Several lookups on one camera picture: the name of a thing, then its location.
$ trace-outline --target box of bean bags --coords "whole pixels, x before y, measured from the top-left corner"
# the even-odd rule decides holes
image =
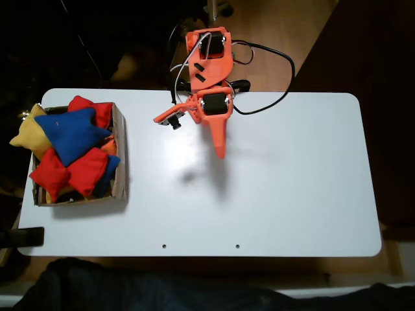
[[[125,119],[113,102],[76,96],[67,107],[35,105],[10,144],[32,150],[34,203],[127,200]]]

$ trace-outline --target white table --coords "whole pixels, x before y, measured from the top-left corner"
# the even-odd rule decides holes
[[[45,228],[34,256],[368,257],[381,249],[358,100],[291,93],[228,121],[225,160],[189,115],[174,131],[153,118],[168,91],[52,89],[43,107],[80,95],[126,118],[128,204],[37,207],[27,179],[19,227]],[[244,111],[280,93],[245,93]]]

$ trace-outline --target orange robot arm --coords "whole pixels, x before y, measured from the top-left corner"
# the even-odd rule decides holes
[[[224,27],[189,32],[186,36],[187,51],[190,52],[199,38],[207,32],[212,36],[209,52],[208,39],[205,38],[189,59],[193,95],[185,103],[177,104],[156,117],[154,122],[171,124],[177,129],[180,127],[178,118],[188,111],[197,124],[202,122],[210,127],[216,153],[219,158],[224,159],[226,123],[233,112],[232,89],[224,82],[233,67],[231,35]]]

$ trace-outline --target blue bean bag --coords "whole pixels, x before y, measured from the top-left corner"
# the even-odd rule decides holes
[[[95,188],[93,189],[92,194],[98,198],[103,198],[108,188],[110,188],[111,179],[115,177],[115,169],[117,168],[120,162],[119,157],[115,157],[114,155],[108,156],[108,164],[105,170],[104,175],[102,175],[101,179],[96,184]]]
[[[41,126],[47,138],[67,167],[86,154],[111,132],[91,124],[95,117],[93,108],[86,108],[61,115],[41,115],[34,120]]]

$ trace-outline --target metal pole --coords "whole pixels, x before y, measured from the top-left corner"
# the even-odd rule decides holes
[[[218,5],[216,0],[207,0],[207,13],[209,14],[209,24],[213,26],[218,18]]]

